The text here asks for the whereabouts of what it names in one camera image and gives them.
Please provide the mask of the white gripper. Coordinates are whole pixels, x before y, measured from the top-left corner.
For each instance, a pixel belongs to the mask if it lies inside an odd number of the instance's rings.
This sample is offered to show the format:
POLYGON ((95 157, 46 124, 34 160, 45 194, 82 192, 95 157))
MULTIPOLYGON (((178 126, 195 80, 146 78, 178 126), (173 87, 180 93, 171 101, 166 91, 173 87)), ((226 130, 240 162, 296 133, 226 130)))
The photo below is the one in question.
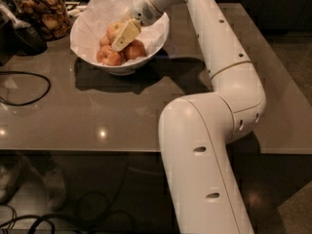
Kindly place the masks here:
POLYGON ((141 33, 141 26, 155 23, 173 4, 181 0, 133 0, 132 8, 122 17, 124 22, 114 38, 111 47, 121 52, 131 44, 141 33))

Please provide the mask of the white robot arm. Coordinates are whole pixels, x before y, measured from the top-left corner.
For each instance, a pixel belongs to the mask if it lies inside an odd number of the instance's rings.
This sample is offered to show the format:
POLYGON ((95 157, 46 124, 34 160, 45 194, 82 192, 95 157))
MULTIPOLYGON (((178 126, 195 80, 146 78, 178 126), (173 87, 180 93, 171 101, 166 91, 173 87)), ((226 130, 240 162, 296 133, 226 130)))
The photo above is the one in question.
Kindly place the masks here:
POLYGON ((185 1, 211 78, 208 93, 171 101, 159 145, 180 234, 254 234, 226 146, 257 124, 266 96, 248 54, 215 0, 133 0, 150 25, 185 1))

